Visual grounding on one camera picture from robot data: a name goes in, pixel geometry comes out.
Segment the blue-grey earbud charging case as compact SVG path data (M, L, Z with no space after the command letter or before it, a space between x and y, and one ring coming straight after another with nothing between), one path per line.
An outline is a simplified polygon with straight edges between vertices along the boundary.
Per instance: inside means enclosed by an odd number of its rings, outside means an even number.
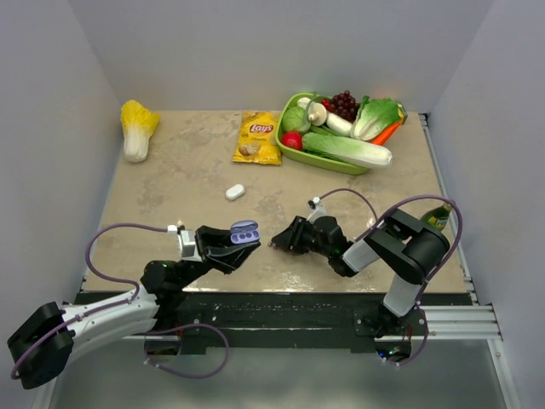
M233 223L230 227L230 240L234 245L248 244L260 240L258 223L253 220L244 220Z

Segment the white earbud charging case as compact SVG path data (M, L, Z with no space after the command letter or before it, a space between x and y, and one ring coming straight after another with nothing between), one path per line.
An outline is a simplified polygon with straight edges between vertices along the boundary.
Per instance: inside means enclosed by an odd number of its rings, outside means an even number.
M234 201L236 199L239 199L245 194L246 190L244 185L242 184L235 184L231 187L229 187L225 191L225 197L228 201Z

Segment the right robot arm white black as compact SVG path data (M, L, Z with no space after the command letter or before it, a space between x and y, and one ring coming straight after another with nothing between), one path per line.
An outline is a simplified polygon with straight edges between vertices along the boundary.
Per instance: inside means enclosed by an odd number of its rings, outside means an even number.
M381 302L379 323L391 335L409 325L408 313L421 288L450 250L441 232L400 209L358 241L348 240L333 216L297 216L272 237L271 245L293 254L318 253L342 277L353 277L378 260L385 262L394 277Z

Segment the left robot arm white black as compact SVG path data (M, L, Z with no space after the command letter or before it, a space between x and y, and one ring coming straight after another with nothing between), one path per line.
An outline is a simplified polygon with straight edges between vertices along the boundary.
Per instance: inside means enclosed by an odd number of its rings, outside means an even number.
M168 225L158 230L176 239L176 261L151 261L132 290L86 305L38 308L7 341L14 360L10 376L24 389L58 377L66 365L94 349L132 335L174 331L184 289L211 270L230 274L261 244L254 221L228 229L190 230Z

